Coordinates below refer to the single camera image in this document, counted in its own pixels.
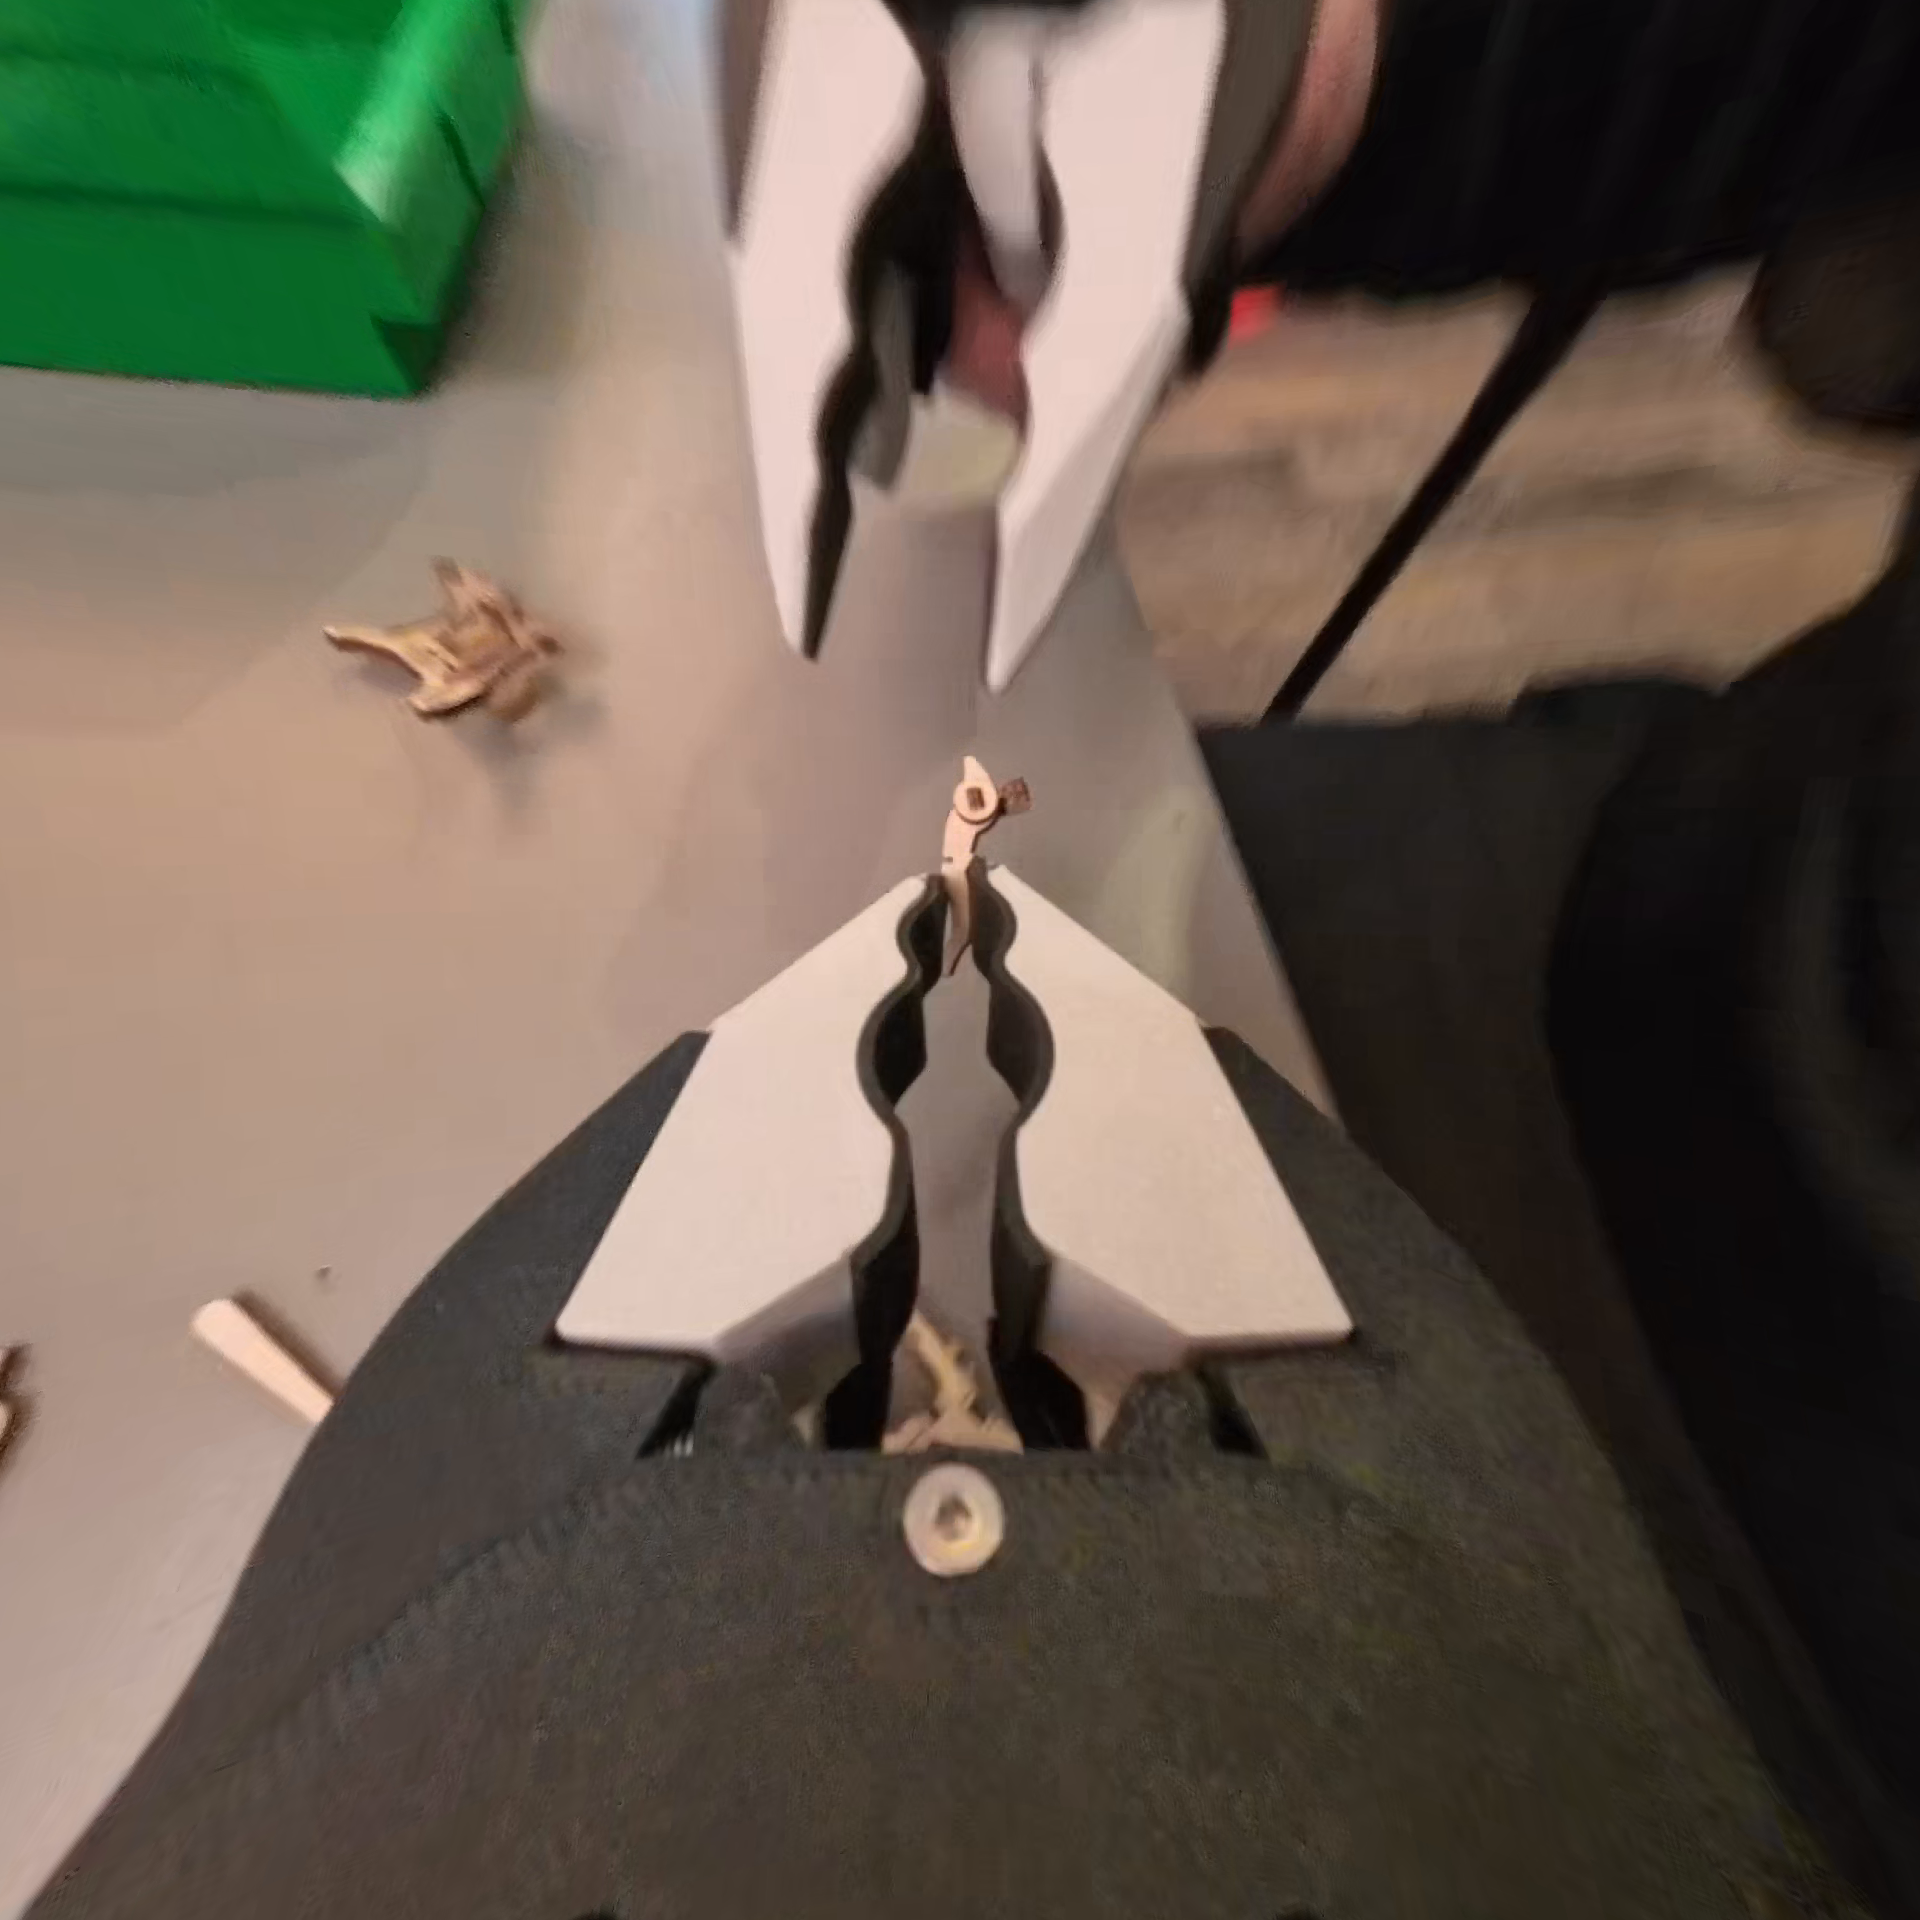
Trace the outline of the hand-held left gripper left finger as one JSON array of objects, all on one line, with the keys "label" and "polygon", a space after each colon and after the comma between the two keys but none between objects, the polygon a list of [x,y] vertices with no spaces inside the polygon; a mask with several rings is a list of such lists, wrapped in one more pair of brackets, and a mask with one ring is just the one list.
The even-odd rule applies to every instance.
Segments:
[{"label": "hand-held left gripper left finger", "polygon": [[560,1344],[767,1378],[829,1449],[879,1451],[917,1309],[900,1117],[949,902],[903,880],[704,1032],[560,1309]]}]

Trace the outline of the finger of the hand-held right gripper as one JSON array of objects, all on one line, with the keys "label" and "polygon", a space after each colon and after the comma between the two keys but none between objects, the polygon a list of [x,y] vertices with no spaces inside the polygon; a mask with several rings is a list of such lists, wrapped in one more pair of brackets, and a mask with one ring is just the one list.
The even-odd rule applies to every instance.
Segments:
[{"label": "finger of the hand-held right gripper", "polygon": [[728,266],[759,536],[817,658],[856,485],[891,489],[951,318],[939,10],[724,5]]},{"label": "finger of the hand-held right gripper", "polygon": [[1024,312],[1024,433],[1000,494],[985,681],[1066,600],[1199,315],[1309,46],[1307,5],[978,5],[951,22],[951,140]]}]

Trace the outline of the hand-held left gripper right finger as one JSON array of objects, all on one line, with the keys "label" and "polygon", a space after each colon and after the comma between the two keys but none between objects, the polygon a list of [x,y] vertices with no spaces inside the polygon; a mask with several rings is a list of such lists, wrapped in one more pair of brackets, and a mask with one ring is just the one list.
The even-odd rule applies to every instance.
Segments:
[{"label": "hand-held left gripper right finger", "polygon": [[989,1362],[1024,1449],[1090,1449],[1135,1386],[1333,1348],[1353,1313],[1173,992],[1007,866],[968,876],[1000,1141]]}]

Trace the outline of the wooden trigger part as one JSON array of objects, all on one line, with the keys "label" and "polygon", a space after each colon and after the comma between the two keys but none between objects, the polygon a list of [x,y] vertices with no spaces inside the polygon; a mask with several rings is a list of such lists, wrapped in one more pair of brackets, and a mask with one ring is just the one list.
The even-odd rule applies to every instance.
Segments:
[{"label": "wooden trigger part", "polygon": [[945,972],[957,972],[963,956],[972,948],[977,929],[977,866],[981,842],[1002,821],[1017,818],[1034,806],[1034,790],[1026,779],[1009,782],[989,776],[972,753],[963,757],[963,776],[951,794],[943,844],[943,884],[947,896],[947,944]]}]

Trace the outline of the person's right forearm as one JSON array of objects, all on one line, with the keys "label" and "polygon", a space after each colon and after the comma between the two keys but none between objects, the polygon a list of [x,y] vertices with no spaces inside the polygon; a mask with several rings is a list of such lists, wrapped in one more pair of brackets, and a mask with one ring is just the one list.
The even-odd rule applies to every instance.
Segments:
[{"label": "person's right forearm", "polygon": [[1915,430],[1917,8],[1399,3],[1331,192],[1239,276],[1605,298],[1752,262],[1816,414]]}]

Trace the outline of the person's right hand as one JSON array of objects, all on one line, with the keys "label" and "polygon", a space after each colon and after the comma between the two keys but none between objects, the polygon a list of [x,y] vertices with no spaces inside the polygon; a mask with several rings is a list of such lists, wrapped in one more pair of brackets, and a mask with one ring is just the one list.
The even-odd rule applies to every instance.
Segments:
[{"label": "person's right hand", "polygon": [[1386,3],[1315,3],[1299,83],[1239,218],[1239,258],[1275,248],[1331,192],[1376,91]]}]

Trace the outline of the black table leg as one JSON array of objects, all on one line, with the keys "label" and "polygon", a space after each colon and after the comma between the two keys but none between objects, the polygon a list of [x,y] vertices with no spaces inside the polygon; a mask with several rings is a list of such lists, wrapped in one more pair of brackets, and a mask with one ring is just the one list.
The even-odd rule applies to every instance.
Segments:
[{"label": "black table leg", "polygon": [[1401,577],[1410,556],[1452,510],[1471,481],[1474,481],[1507,427],[1514,426],[1547,377],[1569,358],[1569,352],[1600,312],[1603,300],[1600,280],[1589,274],[1545,285],[1527,302],[1520,323],[1485,379],[1477,386],[1452,438],[1441,449],[1419,486],[1412,489],[1405,506],[1388,523],[1329,619],[1288,672],[1261,714],[1261,724],[1288,724],[1303,714],[1388,587]]}]

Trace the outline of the person's black clothing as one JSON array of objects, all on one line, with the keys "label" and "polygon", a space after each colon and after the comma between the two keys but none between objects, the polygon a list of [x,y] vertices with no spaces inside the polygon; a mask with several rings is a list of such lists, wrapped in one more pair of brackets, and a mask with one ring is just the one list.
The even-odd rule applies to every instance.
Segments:
[{"label": "person's black clothing", "polygon": [[1915,553],[1727,689],[1208,726],[1359,1146],[1569,1380],[1841,1872],[1915,1915]]}]

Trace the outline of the pointed wooden stick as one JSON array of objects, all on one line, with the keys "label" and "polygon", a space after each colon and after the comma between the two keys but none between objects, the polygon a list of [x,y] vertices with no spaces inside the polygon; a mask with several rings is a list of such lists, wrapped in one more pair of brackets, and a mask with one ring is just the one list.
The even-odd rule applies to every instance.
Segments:
[{"label": "pointed wooden stick", "polygon": [[335,1408],[321,1371],[242,1298],[204,1304],[187,1321],[189,1334],[227,1370],[248,1378],[304,1427],[319,1428]]}]

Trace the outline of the wooden lattice assembly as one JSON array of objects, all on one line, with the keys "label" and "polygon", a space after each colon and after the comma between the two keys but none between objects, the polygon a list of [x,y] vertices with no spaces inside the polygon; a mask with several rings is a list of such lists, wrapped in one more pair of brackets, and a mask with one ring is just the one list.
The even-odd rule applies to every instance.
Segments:
[{"label": "wooden lattice assembly", "polygon": [[324,626],[336,651],[403,667],[408,705],[428,720],[477,708],[500,724],[532,714],[562,658],[562,638],[482,570],[449,558],[431,563],[440,603],[391,626]]}]

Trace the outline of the stacked green plastic bins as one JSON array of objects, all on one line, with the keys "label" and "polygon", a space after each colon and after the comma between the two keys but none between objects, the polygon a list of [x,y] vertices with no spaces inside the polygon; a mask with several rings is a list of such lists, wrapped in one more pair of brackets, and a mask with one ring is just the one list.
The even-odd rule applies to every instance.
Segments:
[{"label": "stacked green plastic bins", "polygon": [[5,366],[418,395],[511,168],[528,12],[5,3]]}]

